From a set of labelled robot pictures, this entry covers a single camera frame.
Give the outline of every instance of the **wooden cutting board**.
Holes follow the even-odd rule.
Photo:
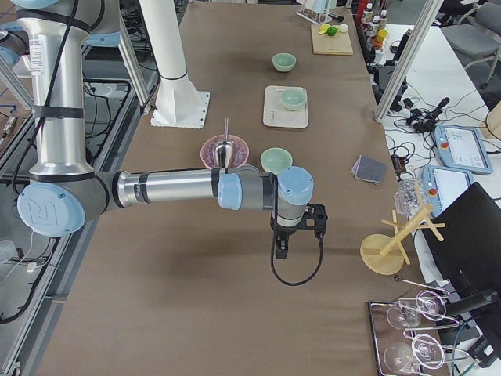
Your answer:
[[[350,35],[339,31],[333,37],[319,35],[319,25],[312,25],[313,53],[316,55],[352,56]]]

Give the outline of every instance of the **black monitor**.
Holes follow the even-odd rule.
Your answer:
[[[434,222],[445,223],[440,229],[444,241],[438,241],[430,230],[424,231],[424,237],[438,270],[462,300],[477,301],[489,291],[501,295],[501,208],[481,185],[472,184]],[[501,358],[500,302],[493,299],[491,304],[468,310],[492,347],[492,355]]]

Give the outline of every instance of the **tabletop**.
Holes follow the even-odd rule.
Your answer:
[[[312,53],[310,23],[297,7],[189,4],[181,36],[189,77],[211,92],[202,130],[154,128],[144,117],[123,169],[202,168],[200,147],[230,132],[262,151],[289,150],[315,180],[312,202],[330,217],[319,274],[302,287],[280,284],[269,268],[269,213],[223,211],[215,200],[136,205],[99,221],[38,374],[376,374],[366,303],[408,289],[376,275],[359,246],[391,217],[395,178],[369,75],[349,13],[353,56]],[[287,74],[277,52],[297,57]],[[268,85],[308,91],[309,126],[262,123]],[[353,179],[360,154],[388,166],[380,186]],[[290,239],[279,273],[306,277],[315,267],[312,233]],[[420,280],[415,253],[404,277]]]

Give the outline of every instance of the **gray chair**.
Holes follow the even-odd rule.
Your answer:
[[[501,5],[486,2],[477,9],[475,23],[501,38]],[[494,60],[487,81],[483,84],[483,87],[486,87],[494,74],[497,61],[501,58],[501,43],[497,42],[493,35],[484,34],[469,24],[444,27],[442,32],[454,51],[474,60],[464,67],[465,70],[472,65]]]

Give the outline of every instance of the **white post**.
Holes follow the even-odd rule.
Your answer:
[[[210,95],[188,78],[174,0],[139,0],[161,81],[151,125],[203,128]]]
[[[416,22],[416,26],[414,27],[409,41],[407,42],[407,46],[404,49],[402,57],[398,61],[397,67],[393,71],[391,79],[384,90],[383,96],[381,97],[379,106],[374,113],[374,119],[377,122],[381,123],[387,112],[390,110],[391,104],[393,103],[397,92],[400,89],[400,86],[402,86],[404,78],[414,61],[414,57],[416,57],[417,52],[423,43],[424,37],[426,37],[426,34],[437,16],[438,10],[443,2],[444,0],[427,0],[424,4],[420,18]]]

